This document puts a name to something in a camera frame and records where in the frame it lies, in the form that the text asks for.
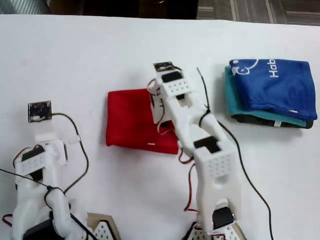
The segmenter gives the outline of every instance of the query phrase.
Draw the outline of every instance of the perforated plate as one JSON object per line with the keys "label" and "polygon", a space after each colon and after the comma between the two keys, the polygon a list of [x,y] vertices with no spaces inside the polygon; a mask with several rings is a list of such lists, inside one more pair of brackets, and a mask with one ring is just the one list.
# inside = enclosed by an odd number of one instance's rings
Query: perforated plate
{"label": "perforated plate", "polygon": [[22,176],[26,176],[46,166],[45,153],[41,153],[32,158],[15,164],[15,172]]}
{"label": "perforated plate", "polygon": [[208,162],[210,176],[212,178],[219,178],[230,173],[230,155],[223,155],[216,157]]}
{"label": "perforated plate", "polygon": [[[237,234],[236,230],[232,226],[224,228],[225,240],[246,240],[241,234]],[[223,236],[213,236],[211,239],[210,235],[207,235],[202,230],[192,229],[187,240],[223,240]]]}
{"label": "perforated plate", "polygon": [[163,83],[163,87],[168,96],[178,96],[191,91],[191,86],[186,78]]}
{"label": "perforated plate", "polygon": [[105,221],[99,222],[93,234],[98,240],[114,240],[108,224]]}

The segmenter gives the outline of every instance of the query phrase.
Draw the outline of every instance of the stack of folded cloth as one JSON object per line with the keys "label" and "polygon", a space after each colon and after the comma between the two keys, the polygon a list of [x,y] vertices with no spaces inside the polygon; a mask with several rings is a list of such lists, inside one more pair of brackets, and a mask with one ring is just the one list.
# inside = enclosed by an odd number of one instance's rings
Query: stack of folded cloth
{"label": "stack of folded cloth", "polygon": [[317,119],[309,63],[231,60],[225,67],[227,109],[240,123],[309,129]]}

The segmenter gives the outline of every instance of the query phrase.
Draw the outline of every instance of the white table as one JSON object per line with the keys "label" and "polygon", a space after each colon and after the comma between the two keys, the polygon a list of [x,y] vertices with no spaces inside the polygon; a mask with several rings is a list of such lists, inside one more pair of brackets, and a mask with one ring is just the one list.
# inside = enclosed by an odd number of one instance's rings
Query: white table
{"label": "white table", "polygon": [[[224,66],[234,58],[309,61],[320,93],[319,38],[317,26],[0,15],[0,167],[13,171],[13,156],[33,144],[27,103],[51,100],[54,112],[74,118],[90,158],[87,176],[68,196],[81,200],[89,212],[112,215],[124,240],[180,239],[195,218],[183,212],[189,167],[175,155],[106,147],[107,94],[144,88],[155,76],[152,64],[165,61],[187,71],[203,91],[199,67],[213,113],[238,138],[247,172],[270,204],[275,239],[318,239],[319,121],[301,130],[231,120]],[[61,136],[74,136],[68,120],[55,116],[53,122]],[[63,186],[85,167],[77,144],[68,153]],[[269,240],[267,208],[238,171],[239,225],[249,240]],[[16,205],[14,177],[0,173],[0,190],[2,216]],[[192,205],[196,207],[195,197]],[[1,236],[9,231],[0,224]]]}

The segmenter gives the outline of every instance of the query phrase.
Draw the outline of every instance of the teal cloth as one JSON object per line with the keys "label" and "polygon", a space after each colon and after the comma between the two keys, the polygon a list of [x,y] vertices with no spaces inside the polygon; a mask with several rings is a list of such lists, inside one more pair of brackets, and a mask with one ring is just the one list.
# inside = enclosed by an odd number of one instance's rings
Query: teal cloth
{"label": "teal cloth", "polygon": [[267,119],[271,121],[285,122],[301,127],[307,125],[306,121],[294,117],[284,116],[278,113],[273,113],[265,110],[251,110],[245,109],[241,102],[237,86],[235,84],[234,76],[230,66],[224,68],[225,72],[225,93],[226,93],[226,106],[231,115],[242,114],[252,115],[257,118]]}

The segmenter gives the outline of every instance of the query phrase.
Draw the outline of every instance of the printed logo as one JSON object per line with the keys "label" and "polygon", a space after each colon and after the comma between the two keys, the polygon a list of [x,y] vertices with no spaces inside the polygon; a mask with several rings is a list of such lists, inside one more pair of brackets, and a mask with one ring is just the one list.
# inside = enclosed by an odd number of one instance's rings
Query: printed logo
{"label": "printed logo", "polygon": [[233,60],[231,68],[233,76],[236,74],[249,75],[250,69],[253,69],[258,64],[258,61],[258,59]]}
{"label": "printed logo", "polygon": [[266,64],[269,65],[270,69],[269,73],[271,73],[271,75],[269,76],[270,78],[278,78],[279,76],[276,75],[278,73],[278,69],[277,69],[277,65],[276,65],[276,60],[274,59],[269,59],[269,62],[267,62]]}

